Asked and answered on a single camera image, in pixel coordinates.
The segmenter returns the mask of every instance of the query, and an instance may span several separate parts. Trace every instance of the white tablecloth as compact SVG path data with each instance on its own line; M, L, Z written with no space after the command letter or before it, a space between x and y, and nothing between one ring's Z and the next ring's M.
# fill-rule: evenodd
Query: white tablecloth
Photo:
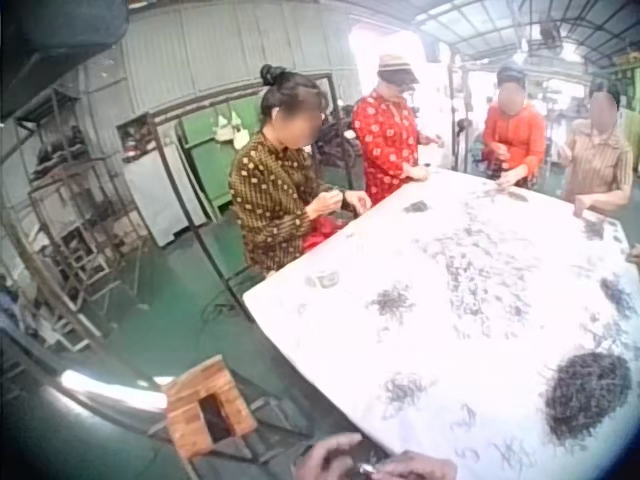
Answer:
M298 370L390 452L450 458L460 480L594 478L640 418L638 272L617 221L588 239L571 205L493 188L436 171L244 299ZM420 200L427 211L404 210ZM635 312L616 312L603 278ZM633 388L592 437L559 446L544 393L561 361L594 349L627 358Z

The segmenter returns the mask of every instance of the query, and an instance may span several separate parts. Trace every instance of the hat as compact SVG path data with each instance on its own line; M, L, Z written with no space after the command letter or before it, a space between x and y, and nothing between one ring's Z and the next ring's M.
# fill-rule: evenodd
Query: hat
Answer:
M418 83L418 78L413 73L411 64L401 55L391 53L380 55L378 76L383 80L390 81L390 83L394 84Z
M391 53L380 55L378 71L386 72L390 70L411 70L411 65L400 55Z
M514 61L509 61L498 70L498 87L505 83L516 83L525 89L527 75L524 69Z

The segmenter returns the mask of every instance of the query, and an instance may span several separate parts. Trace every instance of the hand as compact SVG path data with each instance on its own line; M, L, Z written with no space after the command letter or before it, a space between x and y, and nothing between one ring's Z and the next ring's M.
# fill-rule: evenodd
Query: hand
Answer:
M627 255L627 262L635 263L640 267L640 245L638 245L637 243L633 246L633 248L629 252L629 255Z
M418 143L420 145L431 145L432 143L438 144L438 148L444 147L444 140L440 135L436 135L435 137L431 137L429 135L425 135L424 133L418 134Z
M364 192L349 190L344 192L344 199L356 210L358 215L362 215L371 208L371 199Z
M318 442L296 467L295 480L341 480L353 467L353 459L340 452L361 440L359 433L343 433Z
M500 190L509 190L516 182L529 175L529 167L520 165L508 172L504 172L496 181Z
M424 165L412 167L408 163L402 164L402 174L400 178L411 178L419 182L423 182L429 178L429 170Z
M573 214L578 218L582 218L584 211L591 205L593 205L591 195L577 195L573 204Z
M330 192L322 192L307 205L307 215L311 220L328 215L331 212L340 210L342 206L342 192L340 190L332 190Z
M458 469L451 460L427 457L415 452L404 452L376 466L378 473L373 480L400 480L424 478L425 480L455 480Z
M566 145L560 145L558 148L558 159L565 165L571 163L571 159L573 158L573 153L571 153L571 149Z
M498 143L498 142L493 142L490 145L491 150L493 150L493 153L496 155L496 158L498 160L509 160L509 158L511 158L511 155L509 154L509 149L507 148L506 145L503 145L502 143Z

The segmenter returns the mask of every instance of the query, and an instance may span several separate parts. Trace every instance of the green cabinet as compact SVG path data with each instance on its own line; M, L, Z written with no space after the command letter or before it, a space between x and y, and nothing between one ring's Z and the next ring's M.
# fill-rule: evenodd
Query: green cabinet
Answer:
M260 128L259 97L257 95L206 108L181 119L186 149L193 159L196 175L212 207L229 202L229 170L236 151L232 142L219 143L214 139L218 116L231 122L231 112L242 121L242 128L253 134Z

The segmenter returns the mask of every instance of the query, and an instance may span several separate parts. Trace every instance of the metal roof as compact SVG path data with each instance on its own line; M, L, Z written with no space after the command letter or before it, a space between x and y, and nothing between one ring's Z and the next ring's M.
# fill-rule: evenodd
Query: metal roof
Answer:
M411 24L469 59L547 49L541 25L553 25L589 64L607 68L640 50L638 0L344 0Z

